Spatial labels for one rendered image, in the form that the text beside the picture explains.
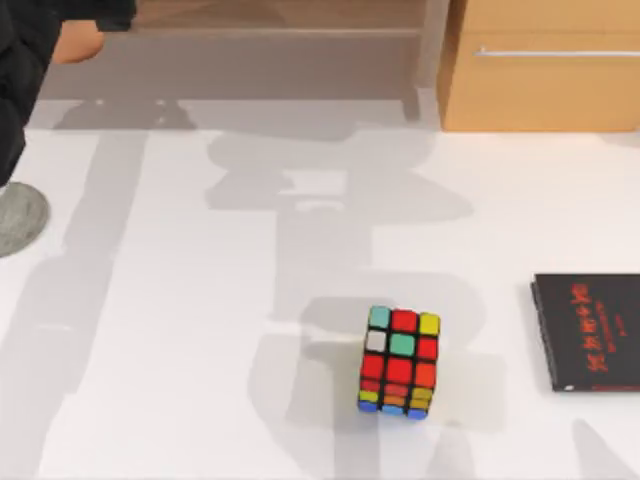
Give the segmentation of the multicoloured puzzle cube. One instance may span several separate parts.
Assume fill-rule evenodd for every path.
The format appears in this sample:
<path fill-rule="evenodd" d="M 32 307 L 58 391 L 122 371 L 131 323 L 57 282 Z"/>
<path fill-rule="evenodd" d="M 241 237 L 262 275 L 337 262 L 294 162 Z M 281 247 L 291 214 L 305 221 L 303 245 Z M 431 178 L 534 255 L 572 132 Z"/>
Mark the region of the multicoloured puzzle cube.
<path fill-rule="evenodd" d="M 359 372 L 358 409 L 424 420 L 433 400 L 441 319 L 374 305 Z"/>

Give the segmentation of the pale wooden cupboard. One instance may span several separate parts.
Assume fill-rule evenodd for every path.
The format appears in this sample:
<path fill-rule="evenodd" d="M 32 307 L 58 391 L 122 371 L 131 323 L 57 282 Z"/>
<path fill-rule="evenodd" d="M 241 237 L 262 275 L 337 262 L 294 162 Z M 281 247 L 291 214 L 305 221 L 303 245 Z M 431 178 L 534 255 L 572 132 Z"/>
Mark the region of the pale wooden cupboard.
<path fill-rule="evenodd" d="M 436 82 L 451 132 L 640 127 L 640 0 L 451 0 Z"/>

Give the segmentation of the wooden open shelf cabinet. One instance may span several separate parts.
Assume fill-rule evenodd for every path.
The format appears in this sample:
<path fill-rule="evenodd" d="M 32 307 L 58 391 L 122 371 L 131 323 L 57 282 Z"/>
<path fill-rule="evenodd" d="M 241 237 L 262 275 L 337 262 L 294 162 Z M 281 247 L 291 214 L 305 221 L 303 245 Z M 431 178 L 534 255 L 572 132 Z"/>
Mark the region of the wooden open shelf cabinet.
<path fill-rule="evenodd" d="M 449 0 L 137 0 L 48 100 L 394 99 L 434 82 Z"/>

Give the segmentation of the pale wooden drawer front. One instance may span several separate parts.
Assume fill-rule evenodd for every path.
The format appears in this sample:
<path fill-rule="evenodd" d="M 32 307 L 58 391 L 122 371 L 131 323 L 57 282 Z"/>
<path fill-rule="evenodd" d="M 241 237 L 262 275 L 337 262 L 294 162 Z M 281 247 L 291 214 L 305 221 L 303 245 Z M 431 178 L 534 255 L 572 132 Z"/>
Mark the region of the pale wooden drawer front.
<path fill-rule="evenodd" d="M 495 58 L 489 50 L 640 51 L 635 34 L 461 36 L 442 126 L 465 132 L 618 132 L 640 128 L 640 58 Z"/>
<path fill-rule="evenodd" d="M 450 16 L 465 32 L 640 32 L 640 0 L 451 0 Z"/>

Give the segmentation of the black book with red lettering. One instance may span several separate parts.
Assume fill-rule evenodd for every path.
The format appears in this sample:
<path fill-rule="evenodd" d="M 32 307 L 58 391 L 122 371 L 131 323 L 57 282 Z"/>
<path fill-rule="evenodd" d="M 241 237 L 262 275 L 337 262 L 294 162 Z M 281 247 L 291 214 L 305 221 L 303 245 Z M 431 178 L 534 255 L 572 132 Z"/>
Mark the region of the black book with red lettering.
<path fill-rule="evenodd" d="M 640 273 L 537 273 L 531 292 L 555 392 L 640 393 Z"/>

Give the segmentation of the grey round coaster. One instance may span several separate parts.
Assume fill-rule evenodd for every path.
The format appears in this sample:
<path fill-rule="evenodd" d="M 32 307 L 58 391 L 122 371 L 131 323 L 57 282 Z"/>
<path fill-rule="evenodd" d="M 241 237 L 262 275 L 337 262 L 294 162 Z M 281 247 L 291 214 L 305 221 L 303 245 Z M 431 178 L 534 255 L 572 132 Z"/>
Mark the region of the grey round coaster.
<path fill-rule="evenodd" d="M 0 189 L 0 258 L 29 247 L 46 228 L 50 205 L 43 193 L 22 182 Z"/>

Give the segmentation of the orange-brown bread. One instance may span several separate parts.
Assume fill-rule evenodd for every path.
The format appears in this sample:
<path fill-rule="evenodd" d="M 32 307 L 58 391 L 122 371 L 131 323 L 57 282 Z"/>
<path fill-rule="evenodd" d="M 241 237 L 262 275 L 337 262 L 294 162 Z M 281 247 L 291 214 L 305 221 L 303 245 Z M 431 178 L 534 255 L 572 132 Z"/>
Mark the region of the orange-brown bread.
<path fill-rule="evenodd" d="M 80 63 L 95 57 L 104 43 L 105 35 L 94 20 L 65 21 L 52 60 L 56 64 Z"/>

